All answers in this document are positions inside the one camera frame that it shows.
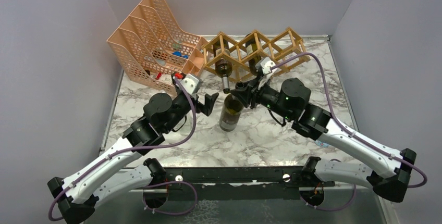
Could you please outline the green wine bottle front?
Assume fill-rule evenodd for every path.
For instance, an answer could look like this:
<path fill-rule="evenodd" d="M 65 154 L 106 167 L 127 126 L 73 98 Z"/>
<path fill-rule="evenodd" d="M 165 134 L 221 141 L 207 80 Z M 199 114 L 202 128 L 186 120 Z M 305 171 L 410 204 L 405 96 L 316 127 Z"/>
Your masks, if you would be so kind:
<path fill-rule="evenodd" d="M 221 50 L 220 41 L 218 41 L 213 45 L 214 57 L 216 57 L 221 52 L 222 50 Z M 229 94 L 230 93 L 229 77 L 232 74 L 232 63 L 228 60 L 221 58 L 215 63 L 215 71 L 216 74 L 222 80 L 223 93 Z"/>

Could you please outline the wooden wine rack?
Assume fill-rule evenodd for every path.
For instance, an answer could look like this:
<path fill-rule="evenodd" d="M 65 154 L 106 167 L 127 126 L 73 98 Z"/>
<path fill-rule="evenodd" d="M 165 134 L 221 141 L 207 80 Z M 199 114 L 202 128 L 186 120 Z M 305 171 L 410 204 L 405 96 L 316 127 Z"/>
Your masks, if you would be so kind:
<path fill-rule="evenodd" d="M 214 57 L 213 45 L 220 41 L 222 52 Z M 292 68 L 310 60 L 309 57 L 299 57 L 298 60 L 289 61 L 289 57 L 305 52 L 303 38 L 288 27 L 276 36 L 265 36 L 254 30 L 241 40 L 235 40 L 223 32 L 213 37 L 202 45 L 201 52 L 204 56 L 204 70 L 216 74 L 215 63 L 223 58 L 232 63 L 230 82 L 246 81 L 252 77 L 251 65 L 257 64 L 265 57 L 269 57 L 275 64 L 282 64 L 274 75 L 288 73 Z"/>

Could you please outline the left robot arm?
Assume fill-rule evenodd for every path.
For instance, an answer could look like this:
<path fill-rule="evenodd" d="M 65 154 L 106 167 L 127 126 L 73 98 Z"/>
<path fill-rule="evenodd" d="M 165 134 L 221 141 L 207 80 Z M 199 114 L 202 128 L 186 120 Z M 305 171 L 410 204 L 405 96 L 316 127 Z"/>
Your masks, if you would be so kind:
<path fill-rule="evenodd" d="M 105 153 L 80 171 L 66 178 L 54 177 L 48 188 L 54 197 L 48 217 L 51 221 L 82 223 L 96 209 L 109 200 L 130 190 L 149 185 L 157 188 L 164 181 L 165 170 L 155 158 L 147 165 L 141 164 L 125 173 L 120 169 L 141 158 L 153 149 L 165 148 L 164 135 L 186 118 L 188 113 L 195 118 L 198 113 L 209 116 L 219 96 L 205 95 L 204 103 L 195 94 L 179 90 L 175 98 L 166 93 L 154 94 L 144 106 L 142 117 L 134 121 L 122 136 Z M 53 217 L 57 206 L 61 217 Z"/>

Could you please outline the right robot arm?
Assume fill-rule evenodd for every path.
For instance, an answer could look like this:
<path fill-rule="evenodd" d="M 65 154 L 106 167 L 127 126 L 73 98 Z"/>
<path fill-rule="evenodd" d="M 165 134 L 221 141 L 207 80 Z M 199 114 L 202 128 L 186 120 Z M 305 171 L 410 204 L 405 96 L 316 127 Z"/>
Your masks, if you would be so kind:
<path fill-rule="evenodd" d="M 230 92 L 244 107 L 262 105 L 290 122 L 297 134 L 329 144 L 359 160 L 358 164 L 348 164 L 310 157 L 300 173 L 304 184 L 351 183 L 372 189 L 391 202 L 404 200 L 416 152 L 379 144 L 335 119 L 329 111 L 309 102 L 311 90 L 297 78 L 285 80 L 280 91 L 268 83 L 259 83 L 259 78 L 238 82 Z"/>

